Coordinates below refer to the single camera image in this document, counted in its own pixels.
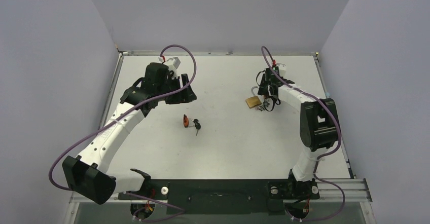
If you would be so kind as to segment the orange black padlock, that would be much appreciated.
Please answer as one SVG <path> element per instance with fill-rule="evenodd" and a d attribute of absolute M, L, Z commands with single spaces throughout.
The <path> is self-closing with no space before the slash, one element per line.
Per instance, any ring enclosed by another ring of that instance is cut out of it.
<path fill-rule="evenodd" d="M 185 128 L 189 127 L 189 118 L 188 118 L 188 116 L 186 114 L 183 115 L 183 126 Z"/>

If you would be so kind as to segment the black key bunch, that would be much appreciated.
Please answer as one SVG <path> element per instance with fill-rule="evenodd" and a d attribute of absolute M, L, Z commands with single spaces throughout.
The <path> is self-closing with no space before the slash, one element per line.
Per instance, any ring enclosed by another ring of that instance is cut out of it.
<path fill-rule="evenodd" d="M 196 136 L 197 136 L 199 130 L 201 129 L 201 124 L 198 119 L 189 118 L 189 127 L 196 129 Z"/>

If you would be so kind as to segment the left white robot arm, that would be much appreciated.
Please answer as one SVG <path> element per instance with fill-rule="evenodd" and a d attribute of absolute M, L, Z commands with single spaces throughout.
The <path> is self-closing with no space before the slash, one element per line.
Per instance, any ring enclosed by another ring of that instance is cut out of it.
<path fill-rule="evenodd" d="M 107 171 L 114 155 L 131 133 L 160 101 L 166 104 L 189 103 L 197 96 L 190 87 L 174 94 L 189 82 L 186 73 L 177 74 L 177 57 L 164 63 L 152 62 L 144 77 L 137 79 L 125 90 L 106 129 L 98 133 L 76 157 L 68 156 L 62 168 L 68 187 L 97 204 L 105 203 L 113 194 L 132 192 L 144 199 L 151 192 L 151 177 L 132 168 L 126 174 L 109 176 Z"/>

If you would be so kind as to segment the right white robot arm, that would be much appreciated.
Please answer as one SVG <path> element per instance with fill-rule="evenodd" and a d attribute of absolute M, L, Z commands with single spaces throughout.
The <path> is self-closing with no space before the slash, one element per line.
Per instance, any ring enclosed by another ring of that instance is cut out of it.
<path fill-rule="evenodd" d="M 306 191 L 305 182 L 314 179 L 315 166 L 320 156 L 338 141 L 335 103 L 299 89 L 294 82 L 280 76 L 278 66 L 264 70 L 258 95 L 276 104 L 286 103 L 299 113 L 299 134 L 303 148 L 290 172 L 293 179 L 286 183 L 287 193 L 299 197 Z"/>

